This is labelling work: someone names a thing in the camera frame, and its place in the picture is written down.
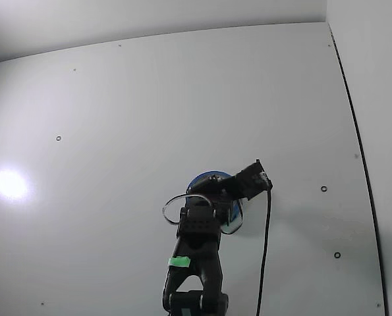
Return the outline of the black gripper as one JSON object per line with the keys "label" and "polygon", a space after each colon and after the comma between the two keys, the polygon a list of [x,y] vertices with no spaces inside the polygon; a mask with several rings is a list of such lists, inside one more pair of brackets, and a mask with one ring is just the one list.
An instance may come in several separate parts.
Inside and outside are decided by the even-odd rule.
{"label": "black gripper", "polygon": [[244,191],[244,183],[230,174],[200,174],[188,185],[188,194],[233,198],[233,211],[242,211]]}

